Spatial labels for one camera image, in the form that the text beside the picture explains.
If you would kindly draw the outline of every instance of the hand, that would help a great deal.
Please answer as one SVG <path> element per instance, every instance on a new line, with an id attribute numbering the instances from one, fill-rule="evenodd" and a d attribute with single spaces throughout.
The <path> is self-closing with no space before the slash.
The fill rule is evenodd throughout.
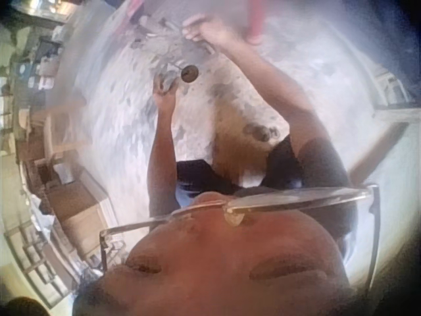
<path id="1" fill-rule="evenodd" d="M 164 91 L 164 77 L 156 74 L 153 78 L 153 99 L 158 108 L 159 114 L 172 116 L 176 108 L 176 92 L 178 89 L 178 79 L 174 79 L 168 91 Z"/>
<path id="2" fill-rule="evenodd" d="M 238 36 L 219 18 L 196 14 L 183 22 L 183 35 L 193 41 L 205 40 L 218 48 L 225 49 Z"/>

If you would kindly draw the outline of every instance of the eye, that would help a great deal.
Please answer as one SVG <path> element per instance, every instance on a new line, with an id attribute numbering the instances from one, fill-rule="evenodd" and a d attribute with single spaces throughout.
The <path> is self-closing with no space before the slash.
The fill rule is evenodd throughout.
<path id="1" fill-rule="evenodd" d="M 308 257 L 282 255 L 259 263 L 251 270 L 249 278 L 250 280 L 269 280 L 315 269 L 315 262 Z"/>
<path id="2" fill-rule="evenodd" d="M 158 258 L 146 255 L 137 255 L 135 257 L 128 258 L 125 265 L 133 270 L 152 275 L 162 271 Z"/>

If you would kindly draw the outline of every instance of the hole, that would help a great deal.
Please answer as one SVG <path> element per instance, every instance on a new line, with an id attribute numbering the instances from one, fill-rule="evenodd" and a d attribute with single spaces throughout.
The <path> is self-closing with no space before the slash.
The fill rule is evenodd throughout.
<path id="1" fill-rule="evenodd" d="M 194 65 L 188 65 L 182 70 L 182 80 L 188 84 L 192 83 L 199 76 L 199 69 Z"/>

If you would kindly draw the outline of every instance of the sleeve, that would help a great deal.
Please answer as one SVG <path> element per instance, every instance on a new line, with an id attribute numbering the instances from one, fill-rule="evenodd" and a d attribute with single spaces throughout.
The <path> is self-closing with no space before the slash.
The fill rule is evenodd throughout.
<path id="1" fill-rule="evenodd" d="M 347 171 L 332 143 L 315 139 L 298 154 L 305 188 L 350 187 Z M 357 223 L 355 202 L 304 211 L 316 219 L 333 237 L 339 240 L 350 233 Z"/>

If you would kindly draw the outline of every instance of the person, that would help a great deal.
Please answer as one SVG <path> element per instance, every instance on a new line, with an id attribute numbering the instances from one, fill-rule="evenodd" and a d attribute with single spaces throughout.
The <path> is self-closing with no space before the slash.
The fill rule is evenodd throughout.
<path id="1" fill-rule="evenodd" d="M 286 119 L 290 135 L 268 156 L 257 188 L 231 184 L 203 160 L 177 163 L 171 121 L 178 83 L 164 91 L 156 76 L 158 121 L 147 173 L 151 216 L 274 190 L 349 186 L 326 129 L 293 79 L 215 17 L 194 16 L 183 33 L 228 56 Z M 250 214 L 233 227 L 216 205 L 162 224 L 124 265 L 80 293 L 73 315 L 343 315 L 353 291 L 338 244 L 353 229 L 355 206 L 330 207 L 336 206 L 311 216 L 299 210 Z"/>

